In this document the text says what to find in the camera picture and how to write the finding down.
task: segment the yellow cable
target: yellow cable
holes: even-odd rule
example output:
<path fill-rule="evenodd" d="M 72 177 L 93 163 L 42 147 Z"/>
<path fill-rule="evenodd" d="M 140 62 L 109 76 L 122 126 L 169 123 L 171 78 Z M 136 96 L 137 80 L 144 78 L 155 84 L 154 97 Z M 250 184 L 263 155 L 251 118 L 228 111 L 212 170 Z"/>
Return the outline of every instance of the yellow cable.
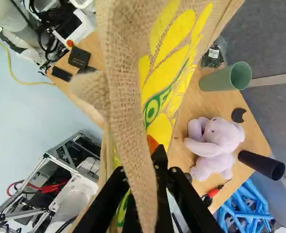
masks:
<path fill-rule="evenodd" d="M 7 62 L 8 62 L 8 71 L 10 73 L 10 75 L 12 76 L 12 78 L 19 84 L 22 84 L 22 85 L 39 85 L 39 84 L 47 84 L 47 85 L 51 85 L 51 86 L 54 86 L 55 84 L 53 83 L 47 83 L 47 82 L 38 82 L 38 83 L 25 83 L 25 82 L 22 82 L 22 81 L 19 81 L 13 74 L 13 71 L 12 71 L 12 67 L 11 67 L 11 57 L 10 57 L 10 54 L 9 54 L 9 50 L 8 48 L 3 45 L 2 43 L 0 43 L 0 45 L 5 49 L 6 53 L 7 53 Z"/>

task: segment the burlap fabric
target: burlap fabric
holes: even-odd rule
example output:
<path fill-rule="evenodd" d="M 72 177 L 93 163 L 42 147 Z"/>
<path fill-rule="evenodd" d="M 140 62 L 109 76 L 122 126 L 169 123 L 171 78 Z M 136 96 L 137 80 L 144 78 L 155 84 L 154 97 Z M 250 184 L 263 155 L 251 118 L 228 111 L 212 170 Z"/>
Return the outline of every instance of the burlap fabric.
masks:
<path fill-rule="evenodd" d="M 157 221 L 156 176 L 146 134 L 170 149 L 181 101 L 171 100 L 185 92 L 189 81 L 182 79 L 191 77 L 202 54 L 242 3 L 243 0 L 96 1 L 105 68 L 74 77 L 70 87 L 106 121 L 99 185 L 118 165 L 114 159 L 118 156 L 144 233 L 154 232 Z M 171 73 L 174 77 L 168 80 Z M 158 107 L 151 111 L 152 101 L 158 102 Z M 162 119 L 170 122 L 167 128 Z M 159 130 L 152 124 L 156 120 Z"/>

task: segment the green cylinder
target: green cylinder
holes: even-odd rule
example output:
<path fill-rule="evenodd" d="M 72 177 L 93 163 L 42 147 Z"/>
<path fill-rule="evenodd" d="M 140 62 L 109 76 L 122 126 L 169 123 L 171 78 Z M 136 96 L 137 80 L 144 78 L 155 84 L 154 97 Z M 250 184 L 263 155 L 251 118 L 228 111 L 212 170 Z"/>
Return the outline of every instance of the green cylinder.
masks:
<path fill-rule="evenodd" d="M 231 66 L 203 76 L 199 87 L 203 91 L 243 90 L 252 79 L 252 70 L 246 62 L 237 62 Z"/>

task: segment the purple plush toy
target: purple plush toy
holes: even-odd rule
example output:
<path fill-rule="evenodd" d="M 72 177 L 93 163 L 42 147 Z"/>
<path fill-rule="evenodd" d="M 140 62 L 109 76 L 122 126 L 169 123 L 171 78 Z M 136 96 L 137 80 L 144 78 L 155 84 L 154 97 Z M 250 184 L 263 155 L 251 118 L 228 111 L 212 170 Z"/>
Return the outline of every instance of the purple plush toy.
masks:
<path fill-rule="evenodd" d="M 188 122 L 188 135 L 184 145 L 200 156 L 190 170 L 192 177 L 204 181 L 212 173 L 221 173 L 225 179 L 231 179 L 235 162 L 232 152 L 244 141 L 243 128 L 221 117 L 200 117 Z"/>

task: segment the wooden tabletop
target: wooden tabletop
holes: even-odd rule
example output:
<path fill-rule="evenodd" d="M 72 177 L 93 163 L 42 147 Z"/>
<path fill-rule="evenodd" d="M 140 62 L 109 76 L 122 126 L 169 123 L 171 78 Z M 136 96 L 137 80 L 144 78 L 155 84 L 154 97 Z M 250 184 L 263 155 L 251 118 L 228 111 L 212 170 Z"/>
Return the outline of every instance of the wooden tabletop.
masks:
<path fill-rule="evenodd" d="M 100 41 L 97 32 L 90 33 L 85 39 L 79 43 L 79 47 L 83 50 L 89 51 L 91 57 L 88 62 L 88 66 L 94 67 L 98 70 L 103 69 L 103 54 L 100 49 Z M 69 59 L 70 53 L 68 52 L 64 57 L 62 57 L 55 66 L 63 69 L 73 75 L 77 74 L 78 68 L 70 65 L 67 61 Z M 47 76 L 50 80 L 57 85 L 57 87 L 72 100 L 95 124 L 97 124 L 101 129 L 104 129 L 104 120 L 99 112 L 90 104 L 77 98 L 69 92 L 68 83 L 59 79 L 51 74 L 49 69 Z"/>
<path fill-rule="evenodd" d="M 89 51 L 92 56 L 89 60 L 89 66 L 99 70 L 103 69 L 103 55 L 100 49 L 100 42 L 96 32 L 91 33 L 88 37 L 79 43 L 79 47 Z M 61 58 L 55 66 L 76 74 L 78 69 L 71 66 L 68 60 L 69 54 Z M 48 77 L 100 128 L 103 128 L 104 122 L 101 115 L 86 102 L 71 95 L 68 90 L 68 83 L 58 79 L 48 72 Z M 190 119 L 198 117 L 223 117 L 230 120 L 231 113 L 235 108 L 244 108 L 247 112 L 243 115 L 244 122 L 242 126 L 245 130 L 246 139 L 236 150 L 237 152 L 245 149 L 257 154 L 269 156 L 270 147 L 264 138 L 257 122 L 255 121 L 249 107 L 244 101 L 239 91 L 223 91 L 223 92 L 203 92 L 198 87 L 199 79 L 213 72 L 210 68 L 197 68 L 190 85 L 185 93 L 184 99 L 180 106 L 179 116 L 177 118 L 174 129 L 174 138 L 169 148 L 168 158 L 169 167 L 178 166 L 184 172 L 188 172 L 189 168 L 194 165 L 196 156 L 183 146 L 183 138 L 187 136 L 187 123 Z M 248 166 L 236 161 L 233 168 L 233 179 L 230 181 L 213 199 L 210 211 L 215 212 L 226 199 L 228 199 L 234 191 L 253 173 L 254 170 Z M 219 174 L 211 175 L 206 181 L 198 182 L 194 180 L 192 185 L 199 195 L 207 193 L 210 189 L 224 183 L 225 180 Z"/>

